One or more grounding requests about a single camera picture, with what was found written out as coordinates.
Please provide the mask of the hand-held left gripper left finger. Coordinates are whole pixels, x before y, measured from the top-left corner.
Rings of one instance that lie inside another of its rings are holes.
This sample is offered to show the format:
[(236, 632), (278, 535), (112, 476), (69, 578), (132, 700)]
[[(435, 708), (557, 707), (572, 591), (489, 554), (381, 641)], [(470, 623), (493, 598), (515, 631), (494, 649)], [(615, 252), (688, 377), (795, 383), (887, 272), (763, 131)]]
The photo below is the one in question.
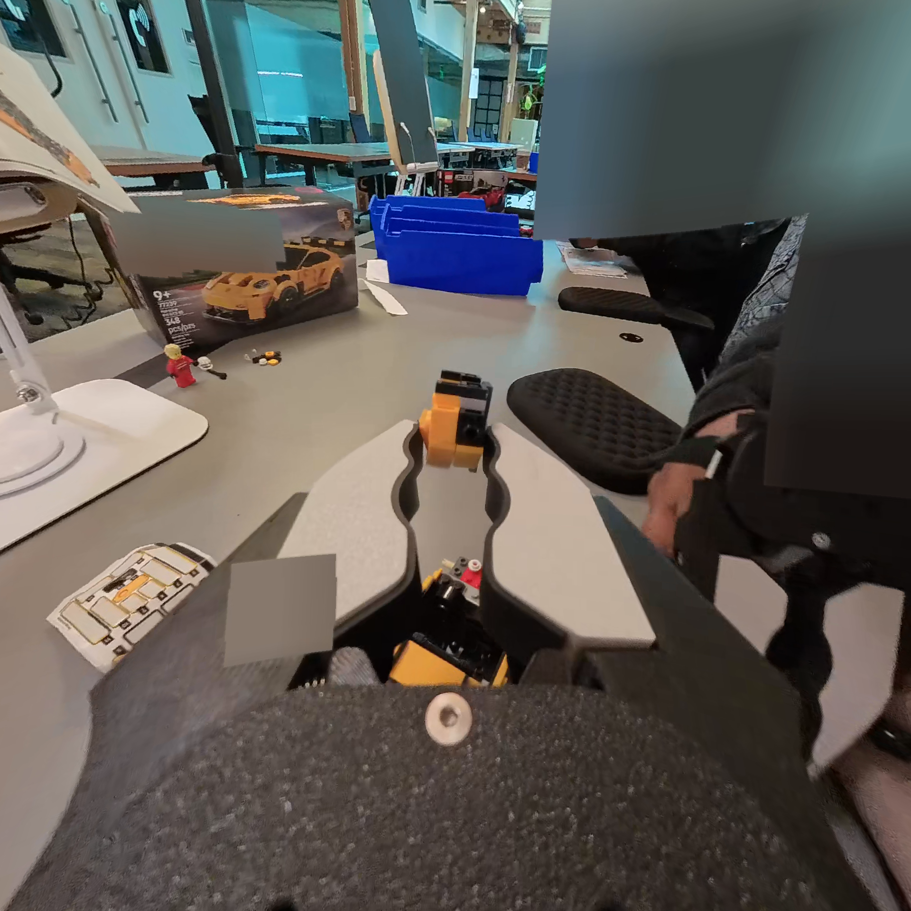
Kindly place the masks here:
[(304, 498), (278, 557), (335, 557), (336, 634), (418, 584), (411, 520), (421, 470), (418, 425), (403, 420), (336, 463)]

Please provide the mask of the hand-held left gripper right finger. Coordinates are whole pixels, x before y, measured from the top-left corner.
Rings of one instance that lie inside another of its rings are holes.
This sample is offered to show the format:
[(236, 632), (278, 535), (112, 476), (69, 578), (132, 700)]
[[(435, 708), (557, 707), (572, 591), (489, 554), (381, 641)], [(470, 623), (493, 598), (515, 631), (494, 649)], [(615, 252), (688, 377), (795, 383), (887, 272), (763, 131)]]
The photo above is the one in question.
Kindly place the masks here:
[(650, 650), (655, 631), (587, 485), (502, 423), (483, 470), (480, 615), (507, 656)]

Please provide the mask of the yellow lego bumper section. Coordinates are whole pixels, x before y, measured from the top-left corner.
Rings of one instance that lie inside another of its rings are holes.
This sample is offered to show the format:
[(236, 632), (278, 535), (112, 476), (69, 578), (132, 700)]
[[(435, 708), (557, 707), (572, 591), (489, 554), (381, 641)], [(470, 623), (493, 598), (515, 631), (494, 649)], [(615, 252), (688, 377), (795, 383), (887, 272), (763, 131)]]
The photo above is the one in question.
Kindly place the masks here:
[(475, 473), (484, 454), (493, 387), (468, 372), (443, 370), (419, 419), (427, 463)]

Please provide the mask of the yellow lego car body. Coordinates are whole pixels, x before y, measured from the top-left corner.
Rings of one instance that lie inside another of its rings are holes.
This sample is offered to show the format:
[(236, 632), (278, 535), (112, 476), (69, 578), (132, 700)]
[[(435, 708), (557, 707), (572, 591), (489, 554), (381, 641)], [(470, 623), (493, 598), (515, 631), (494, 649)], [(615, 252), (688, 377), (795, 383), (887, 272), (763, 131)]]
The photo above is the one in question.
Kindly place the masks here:
[(444, 560), (424, 579), (413, 630), (393, 652), (393, 682), (457, 688), (510, 683), (507, 653), (481, 623), (482, 578), (482, 562), (462, 557)]

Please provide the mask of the person's right forearm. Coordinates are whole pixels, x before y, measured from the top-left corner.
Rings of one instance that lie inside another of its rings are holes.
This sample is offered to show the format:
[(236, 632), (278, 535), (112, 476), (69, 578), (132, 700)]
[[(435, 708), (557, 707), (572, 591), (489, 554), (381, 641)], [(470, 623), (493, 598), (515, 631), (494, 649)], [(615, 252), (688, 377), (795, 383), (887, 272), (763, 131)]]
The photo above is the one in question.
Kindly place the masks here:
[(777, 348), (738, 352), (696, 395), (680, 440), (730, 439), (751, 416), (768, 410)]

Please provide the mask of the lego sticker sheet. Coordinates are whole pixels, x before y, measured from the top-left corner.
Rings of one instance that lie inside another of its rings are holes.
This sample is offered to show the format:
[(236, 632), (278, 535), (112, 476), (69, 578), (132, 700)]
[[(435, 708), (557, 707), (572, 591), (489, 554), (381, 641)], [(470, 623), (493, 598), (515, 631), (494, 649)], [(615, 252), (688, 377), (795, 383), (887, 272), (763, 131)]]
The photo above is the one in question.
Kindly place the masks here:
[(46, 621), (106, 674), (175, 613), (216, 566), (213, 558), (182, 542), (146, 544), (62, 600)]

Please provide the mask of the lego set box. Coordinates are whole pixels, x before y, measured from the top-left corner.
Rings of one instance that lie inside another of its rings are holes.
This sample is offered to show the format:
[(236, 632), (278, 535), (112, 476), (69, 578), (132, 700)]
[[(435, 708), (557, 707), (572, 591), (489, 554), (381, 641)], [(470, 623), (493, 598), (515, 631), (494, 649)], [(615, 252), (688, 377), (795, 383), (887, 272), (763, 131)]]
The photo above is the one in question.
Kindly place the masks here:
[(148, 334), (192, 355), (357, 306), (351, 204), (313, 187), (141, 193), (100, 217)]

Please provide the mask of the dark lego box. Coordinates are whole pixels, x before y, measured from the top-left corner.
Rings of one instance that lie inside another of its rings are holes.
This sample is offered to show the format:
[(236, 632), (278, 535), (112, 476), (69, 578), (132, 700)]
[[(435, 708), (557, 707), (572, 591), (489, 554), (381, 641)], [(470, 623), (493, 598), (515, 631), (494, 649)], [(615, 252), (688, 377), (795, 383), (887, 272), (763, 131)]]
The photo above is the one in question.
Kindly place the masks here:
[(440, 198), (480, 198), (490, 212), (527, 220), (536, 212), (537, 175), (524, 170), (439, 169), (433, 187)]

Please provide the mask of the lego instruction booklet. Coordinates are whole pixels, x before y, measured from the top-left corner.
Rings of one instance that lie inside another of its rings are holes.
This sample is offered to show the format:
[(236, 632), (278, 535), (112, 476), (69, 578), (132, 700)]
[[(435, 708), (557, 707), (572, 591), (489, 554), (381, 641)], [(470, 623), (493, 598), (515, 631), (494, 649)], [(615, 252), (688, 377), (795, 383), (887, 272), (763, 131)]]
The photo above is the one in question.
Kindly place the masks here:
[(2, 181), (37, 180), (109, 211), (139, 213), (32, 65), (1, 46)]

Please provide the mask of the person's right hand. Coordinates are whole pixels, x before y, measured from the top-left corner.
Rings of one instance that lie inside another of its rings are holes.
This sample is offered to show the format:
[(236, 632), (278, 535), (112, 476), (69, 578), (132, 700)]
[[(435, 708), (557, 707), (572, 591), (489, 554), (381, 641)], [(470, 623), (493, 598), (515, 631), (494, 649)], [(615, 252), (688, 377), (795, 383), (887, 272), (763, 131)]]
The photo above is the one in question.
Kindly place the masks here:
[[(690, 429), (685, 438), (731, 437), (737, 431), (740, 418), (753, 412), (752, 408), (734, 410)], [(647, 514), (642, 522), (641, 532), (659, 553), (670, 560), (675, 560), (677, 522), (689, 510), (694, 483), (704, 476), (705, 468), (698, 465), (666, 463), (650, 481)]]

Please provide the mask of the black mesh wrist rest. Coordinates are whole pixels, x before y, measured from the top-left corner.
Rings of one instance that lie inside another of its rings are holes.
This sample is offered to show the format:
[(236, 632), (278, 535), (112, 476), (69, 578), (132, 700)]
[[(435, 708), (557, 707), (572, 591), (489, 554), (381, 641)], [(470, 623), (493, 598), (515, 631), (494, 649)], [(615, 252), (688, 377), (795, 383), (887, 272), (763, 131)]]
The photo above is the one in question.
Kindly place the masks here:
[(562, 368), (514, 381), (507, 405), (555, 456), (587, 481), (645, 495), (682, 429), (595, 372)]
[(586, 313), (668, 330), (714, 331), (712, 320), (685, 307), (658, 302), (647, 295), (623, 290), (568, 287), (558, 294), (559, 307), (567, 312)]

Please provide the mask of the white paper strip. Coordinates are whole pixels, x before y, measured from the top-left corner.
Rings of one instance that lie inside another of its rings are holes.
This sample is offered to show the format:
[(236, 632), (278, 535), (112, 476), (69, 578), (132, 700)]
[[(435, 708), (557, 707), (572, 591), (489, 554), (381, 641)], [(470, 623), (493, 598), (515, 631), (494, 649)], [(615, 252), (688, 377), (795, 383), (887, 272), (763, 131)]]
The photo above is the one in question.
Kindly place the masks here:
[(390, 290), (388, 264), (383, 259), (370, 259), (358, 266), (359, 288), (371, 295), (373, 300), (389, 315), (405, 316), (407, 310)]

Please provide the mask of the white book stand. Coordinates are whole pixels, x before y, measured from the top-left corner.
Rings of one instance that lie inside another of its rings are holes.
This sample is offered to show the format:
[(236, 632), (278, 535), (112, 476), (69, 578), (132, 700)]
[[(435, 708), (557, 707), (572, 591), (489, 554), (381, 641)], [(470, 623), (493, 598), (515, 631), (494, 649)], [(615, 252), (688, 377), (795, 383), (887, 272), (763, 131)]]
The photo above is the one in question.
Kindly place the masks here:
[(18, 402), (1, 415), (3, 551), (207, 435), (204, 416), (130, 381), (85, 381), (54, 393), (6, 286), (1, 320)]

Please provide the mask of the printed paper sheets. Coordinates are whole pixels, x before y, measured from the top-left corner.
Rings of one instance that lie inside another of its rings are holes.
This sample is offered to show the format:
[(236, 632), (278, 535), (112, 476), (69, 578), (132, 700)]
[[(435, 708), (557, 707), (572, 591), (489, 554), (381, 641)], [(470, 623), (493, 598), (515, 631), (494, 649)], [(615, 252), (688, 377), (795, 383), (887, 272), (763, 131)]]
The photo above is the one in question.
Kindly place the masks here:
[(629, 276), (623, 262), (613, 251), (577, 248), (570, 242), (556, 242), (568, 271), (577, 276), (625, 279)]

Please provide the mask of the grey office desk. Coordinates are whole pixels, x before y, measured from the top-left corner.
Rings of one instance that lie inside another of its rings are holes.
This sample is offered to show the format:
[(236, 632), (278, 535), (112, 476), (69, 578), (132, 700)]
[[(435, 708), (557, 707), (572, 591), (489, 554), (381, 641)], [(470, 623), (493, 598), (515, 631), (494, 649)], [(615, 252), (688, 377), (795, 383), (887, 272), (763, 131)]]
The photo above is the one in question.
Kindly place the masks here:
[(315, 168), (341, 165), (346, 176), (355, 180), (382, 177), (404, 169), (396, 165), (385, 142), (338, 144), (256, 144), (253, 148), (259, 165), (259, 186), (267, 185), (267, 160), (302, 164), (307, 186), (316, 185)]
[(106, 145), (91, 148), (115, 178), (152, 180), (155, 188), (165, 190), (221, 188), (214, 166), (200, 156)]

